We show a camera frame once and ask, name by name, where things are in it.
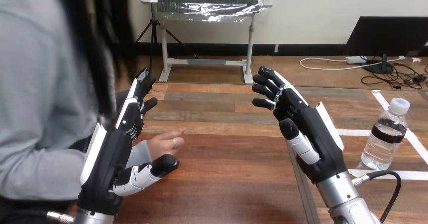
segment baseboard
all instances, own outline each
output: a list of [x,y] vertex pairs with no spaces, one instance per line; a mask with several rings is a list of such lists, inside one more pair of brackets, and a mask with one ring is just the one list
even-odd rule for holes
[[[275,44],[254,44],[253,55],[274,56],[335,56],[343,55],[344,44],[279,44],[278,52],[275,52]],[[138,42],[139,55],[150,55],[150,43]],[[162,55],[161,44],[153,49],[153,54]],[[210,44],[191,43],[180,46],[177,43],[168,43],[168,56],[180,55],[221,55],[221,56],[245,56],[247,44]],[[428,46],[420,51],[419,57],[428,57]]]

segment prosthetic hand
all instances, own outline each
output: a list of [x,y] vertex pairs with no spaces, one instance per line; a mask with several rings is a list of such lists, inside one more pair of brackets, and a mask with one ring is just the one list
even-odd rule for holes
[[[141,71],[134,79],[115,124],[107,131],[97,124],[80,177],[82,191],[76,216],[74,219],[69,216],[68,221],[61,223],[111,224],[123,196],[139,192],[177,169],[178,160],[169,154],[152,163],[125,169],[132,143],[144,125],[144,115],[157,103],[156,98],[143,103],[154,82],[155,77],[147,69]],[[49,215],[60,221],[64,217],[57,213]]]
[[380,223],[358,197],[343,160],[343,142],[322,102],[311,108],[293,85],[268,67],[260,67],[253,79],[253,91],[268,98],[254,99],[253,105],[273,110],[281,133],[297,153],[302,171],[317,186],[334,223]]

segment woman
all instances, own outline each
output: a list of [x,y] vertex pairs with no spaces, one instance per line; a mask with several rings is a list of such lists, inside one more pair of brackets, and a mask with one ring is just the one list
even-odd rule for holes
[[[85,154],[70,147],[116,114],[119,62],[136,73],[127,0],[94,4],[96,32],[85,0],[0,0],[0,196],[62,201],[80,192]],[[129,162],[176,153],[182,134],[137,144]]]

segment bottle cap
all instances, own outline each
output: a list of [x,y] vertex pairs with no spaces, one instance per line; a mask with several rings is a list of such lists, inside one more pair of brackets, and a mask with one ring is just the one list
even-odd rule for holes
[[410,108],[410,103],[402,98],[393,98],[388,107],[388,110],[394,114],[403,116]]

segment white cable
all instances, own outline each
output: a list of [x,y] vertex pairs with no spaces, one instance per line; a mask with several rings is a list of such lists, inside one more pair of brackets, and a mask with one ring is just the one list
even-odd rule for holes
[[[370,64],[370,65],[361,65],[361,66],[355,66],[355,67],[349,67],[349,68],[339,68],[339,69],[313,68],[313,67],[308,67],[308,66],[305,66],[305,65],[302,64],[303,61],[310,60],[310,59],[324,60],[324,61],[331,61],[331,62],[346,62],[346,60],[332,60],[332,59],[322,59],[322,58],[306,58],[306,59],[300,60],[300,65],[302,67],[304,67],[304,68],[314,69],[314,70],[348,70],[348,69],[358,69],[358,68],[367,67],[367,66],[371,66],[371,65],[376,65],[376,64],[381,64],[382,63],[382,62],[379,62],[379,63],[375,63],[375,64]],[[388,60],[387,62],[395,62],[395,61],[400,61],[400,60],[404,60],[404,59],[405,59],[404,56],[399,56],[397,59]]]

